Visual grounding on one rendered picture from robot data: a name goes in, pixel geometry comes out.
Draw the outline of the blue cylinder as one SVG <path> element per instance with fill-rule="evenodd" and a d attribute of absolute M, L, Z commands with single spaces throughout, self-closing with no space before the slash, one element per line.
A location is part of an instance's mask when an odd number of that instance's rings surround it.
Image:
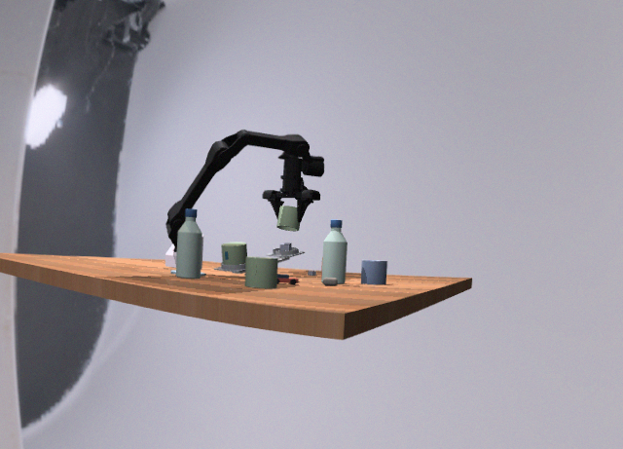
<path fill-rule="evenodd" d="M 381 260 L 362 260 L 361 284 L 386 284 L 386 264 Z"/>

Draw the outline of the red toy car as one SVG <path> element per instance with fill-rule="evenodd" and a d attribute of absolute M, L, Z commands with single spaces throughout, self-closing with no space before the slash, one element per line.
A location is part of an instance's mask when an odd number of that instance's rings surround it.
<path fill-rule="evenodd" d="M 289 278 L 289 275 L 287 274 L 277 274 L 276 279 L 277 284 L 279 284 L 280 282 L 286 282 L 294 285 L 299 281 L 299 279 L 296 278 Z"/>

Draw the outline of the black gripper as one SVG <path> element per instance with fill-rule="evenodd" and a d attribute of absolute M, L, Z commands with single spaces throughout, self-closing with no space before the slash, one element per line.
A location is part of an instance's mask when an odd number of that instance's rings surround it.
<path fill-rule="evenodd" d="M 279 191 L 264 190 L 262 199 L 266 199 L 271 203 L 275 211 L 275 216 L 278 219 L 279 208 L 284 203 L 281 201 L 281 198 L 301 198 L 301 200 L 297 200 L 297 218 L 298 222 L 301 223 L 307 207 L 313 203 L 313 201 L 320 201 L 320 194 L 315 190 L 300 190 L 301 181 L 303 181 L 301 173 L 284 172 L 280 178 L 283 179 L 282 188 L 280 188 Z"/>

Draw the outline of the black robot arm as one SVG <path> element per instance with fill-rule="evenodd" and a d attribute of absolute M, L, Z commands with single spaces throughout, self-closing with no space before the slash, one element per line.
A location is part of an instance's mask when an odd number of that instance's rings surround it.
<path fill-rule="evenodd" d="M 283 151 L 277 157 L 284 160 L 283 172 L 303 172 L 304 175 L 322 176 L 324 159 L 311 156 L 310 146 L 299 134 L 278 136 L 256 131 L 241 130 L 212 144 L 205 164 L 194 179 L 184 197 L 167 213 L 165 224 L 168 238 L 177 250 L 178 230 L 185 223 L 185 208 L 193 208 L 214 174 L 221 170 L 234 156 L 246 146 L 260 146 Z M 302 158 L 302 159 L 299 159 Z"/>

